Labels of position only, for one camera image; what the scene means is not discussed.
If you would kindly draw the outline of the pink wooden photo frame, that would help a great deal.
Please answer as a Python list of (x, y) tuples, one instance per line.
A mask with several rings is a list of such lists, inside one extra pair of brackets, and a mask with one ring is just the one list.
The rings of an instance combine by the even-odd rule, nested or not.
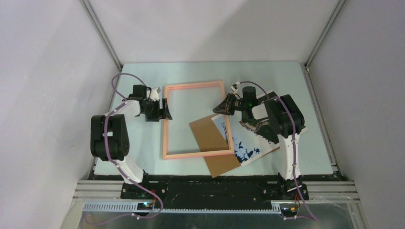
[[(169, 103), (169, 92), (173, 90), (182, 90), (182, 89), (196, 89), (196, 88), (205, 88), (205, 87), (219, 87), (222, 98), (225, 98), (225, 89), (223, 81), (208, 81), (208, 82), (199, 82), (199, 83), (183, 83), (183, 84), (172, 84), (166, 85), (164, 87), (164, 97)], [(232, 139), (232, 130), (230, 125), (230, 120), (228, 117), (225, 117), (225, 127), (227, 130), (226, 136), (228, 137), (228, 149), (224, 150), (214, 150), (214, 151), (205, 151), (205, 152), (195, 152), (195, 153), (184, 153), (184, 154), (175, 154), (169, 155), (169, 121), (163, 121), (163, 134), (162, 134), (162, 157), (163, 159), (183, 159), (183, 158), (195, 158), (195, 157), (205, 157), (205, 156), (221, 156), (221, 155), (233, 155), (234, 154), (234, 145)]]

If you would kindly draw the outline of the Great Wall photo print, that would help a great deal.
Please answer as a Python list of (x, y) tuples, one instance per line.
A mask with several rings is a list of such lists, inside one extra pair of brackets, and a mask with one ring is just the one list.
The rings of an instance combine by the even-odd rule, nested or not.
[(255, 87), (248, 86), (241, 93), (229, 93), (213, 111), (212, 121), (226, 142), (232, 143), (242, 166), (277, 149), (282, 163), (297, 166), (298, 139), (306, 127), (303, 113), (289, 94), (257, 95)]

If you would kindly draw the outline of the clear acrylic sheet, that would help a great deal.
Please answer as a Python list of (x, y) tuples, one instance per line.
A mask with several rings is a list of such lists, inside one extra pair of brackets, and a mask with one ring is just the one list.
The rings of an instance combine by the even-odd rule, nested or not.
[(172, 115), (163, 124), (163, 157), (180, 159), (231, 153), (226, 137), (229, 122), (214, 119), (215, 108), (225, 97), (223, 82), (167, 85), (164, 96)]

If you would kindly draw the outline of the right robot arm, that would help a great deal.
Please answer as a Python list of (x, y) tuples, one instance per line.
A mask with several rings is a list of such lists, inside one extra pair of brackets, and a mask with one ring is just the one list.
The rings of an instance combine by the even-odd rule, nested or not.
[(305, 128), (305, 119), (287, 94), (277, 96), (264, 92), (256, 94), (256, 87), (246, 86), (238, 94), (238, 86), (232, 86), (213, 112), (231, 116), (241, 113), (240, 125), (256, 136), (264, 138), (270, 145), (278, 145), (281, 153), (281, 169), (278, 173), (278, 194), (283, 199), (291, 199), (302, 187), (302, 175), (298, 166), (298, 141)]

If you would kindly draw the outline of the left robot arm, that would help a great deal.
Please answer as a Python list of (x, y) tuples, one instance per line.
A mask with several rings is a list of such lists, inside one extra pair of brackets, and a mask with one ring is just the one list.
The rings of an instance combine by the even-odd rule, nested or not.
[(127, 125), (140, 115), (147, 122), (172, 120), (166, 98), (160, 98), (161, 89), (136, 84), (132, 93), (112, 111), (91, 118), (90, 150), (94, 157), (112, 163), (124, 182), (134, 184), (132, 192), (138, 198), (147, 198), (149, 183), (142, 181), (144, 170), (129, 155), (130, 140)]

